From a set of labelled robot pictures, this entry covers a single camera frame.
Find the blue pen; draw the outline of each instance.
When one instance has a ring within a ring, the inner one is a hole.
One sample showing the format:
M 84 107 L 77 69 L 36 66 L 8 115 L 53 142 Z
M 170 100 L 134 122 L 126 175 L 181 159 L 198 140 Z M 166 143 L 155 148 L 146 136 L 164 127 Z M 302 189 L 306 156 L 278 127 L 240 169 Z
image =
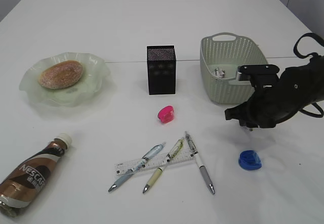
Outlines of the blue pen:
M 111 192 L 115 189 L 117 189 L 118 187 L 120 187 L 123 183 L 125 183 L 131 176 L 134 175 L 134 171 L 137 171 L 138 169 L 140 169 L 145 163 L 147 163 L 150 159 L 152 159 L 156 154 L 158 154 L 166 145 L 165 142 L 163 142 L 162 144 L 156 145 L 155 147 L 153 147 L 148 153 L 146 153 L 142 159 L 136 164 L 135 167 L 130 168 L 127 170 L 127 172 L 124 176 L 121 176 L 119 179 L 116 180 L 116 182 L 113 183 L 113 185 L 109 188 L 108 192 Z

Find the bread roll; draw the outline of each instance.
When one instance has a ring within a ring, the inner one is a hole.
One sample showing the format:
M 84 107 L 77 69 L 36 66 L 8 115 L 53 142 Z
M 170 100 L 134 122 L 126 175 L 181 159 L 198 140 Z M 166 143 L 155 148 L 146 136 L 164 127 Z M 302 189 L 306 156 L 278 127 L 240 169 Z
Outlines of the bread roll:
M 83 73 L 78 61 L 64 61 L 43 71 L 38 78 L 41 86 L 50 89 L 62 89 L 76 84 Z

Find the basket handle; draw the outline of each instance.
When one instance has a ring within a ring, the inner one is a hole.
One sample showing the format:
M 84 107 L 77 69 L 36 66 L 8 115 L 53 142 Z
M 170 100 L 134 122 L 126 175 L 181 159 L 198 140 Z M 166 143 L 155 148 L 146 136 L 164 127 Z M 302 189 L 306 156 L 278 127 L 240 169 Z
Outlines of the basket handle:
M 221 36 L 221 35 L 230 35 L 230 36 L 233 36 L 233 37 L 235 37 L 234 40 L 237 40 L 240 37 L 240 36 L 238 36 L 235 33 L 223 32 L 223 33 L 216 33 L 216 34 L 214 34 L 212 36 L 209 36 L 209 38 L 213 40 L 214 37 Z

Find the black box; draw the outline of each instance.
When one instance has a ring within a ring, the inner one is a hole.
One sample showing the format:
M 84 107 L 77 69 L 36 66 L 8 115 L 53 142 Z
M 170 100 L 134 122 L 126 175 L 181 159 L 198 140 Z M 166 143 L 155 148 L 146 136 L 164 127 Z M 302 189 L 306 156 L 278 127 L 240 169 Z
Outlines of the black box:
M 150 95 L 176 93 L 174 46 L 147 47 L 147 76 Z

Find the yellow pen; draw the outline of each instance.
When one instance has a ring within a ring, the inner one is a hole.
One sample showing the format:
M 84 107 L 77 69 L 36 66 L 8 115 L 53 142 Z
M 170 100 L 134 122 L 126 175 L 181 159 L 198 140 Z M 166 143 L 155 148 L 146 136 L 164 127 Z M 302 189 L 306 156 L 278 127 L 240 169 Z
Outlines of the yellow pen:
M 177 143 L 174 145 L 174 147 L 171 149 L 171 151 L 167 154 L 165 161 L 167 163 L 169 163 L 170 161 L 172 161 L 172 159 L 175 158 L 175 156 L 179 153 L 179 151 L 181 150 L 181 148 L 183 147 L 183 141 L 184 138 L 181 138 L 180 140 L 177 141 Z M 161 176 L 161 174 L 163 173 L 163 171 L 166 169 L 168 164 L 166 164 L 163 167 L 159 167 L 155 170 L 155 172 L 153 173 L 153 175 L 151 176 L 151 178 L 148 180 L 148 182 L 146 183 L 144 189 L 143 189 L 143 193 L 145 193 L 146 191 L 148 191 L 153 185 L 154 183 L 158 180 L 158 178 Z

